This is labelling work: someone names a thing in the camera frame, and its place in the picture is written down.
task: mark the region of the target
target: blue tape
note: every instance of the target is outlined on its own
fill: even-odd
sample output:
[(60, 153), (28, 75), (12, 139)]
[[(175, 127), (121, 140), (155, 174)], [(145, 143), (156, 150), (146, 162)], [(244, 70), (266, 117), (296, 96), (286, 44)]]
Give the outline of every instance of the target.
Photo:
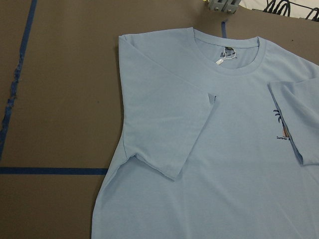
[(5, 113), (4, 113), (4, 118), (2, 120), (2, 129), (0, 131), (0, 160), (1, 160), (2, 152), (3, 152), (6, 133), (8, 131), (8, 127), (9, 127), (9, 122), (10, 122), (11, 113), (12, 113), (12, 107), (14, 106), (14, 99), (16, 98), (17, 85), (18, 85), (19, 79), (20, 79), (20, 74), (21, 74), (21, 70), (22, 70), (26, 46), (28, 43), (30, 31), (31, 31), (31, 26), (32, 26), (32, 22), (33, 22), (36, 3), (37, 3), (37, 0), (32, 0), (32, 2), (31, 2), (28, 18), (26, 21), (26, 25), (25, 25), (21, 45), (20, 45), (19, 62), (18, 62), (18, 65), (14, 71), (14, 81), (11, 84), (10, 98), (7, 101), (7, 105), (6, 105)]
[(223, 38), (227, 38), (227, 35), (226, 35), (226, 22), (228, 20), (225, 20), (225, 21), (222, 21), (221, 22), (221, 33), (223, 35)]
[(0, 174), (106, 175), (107, 168), (0, 167)]

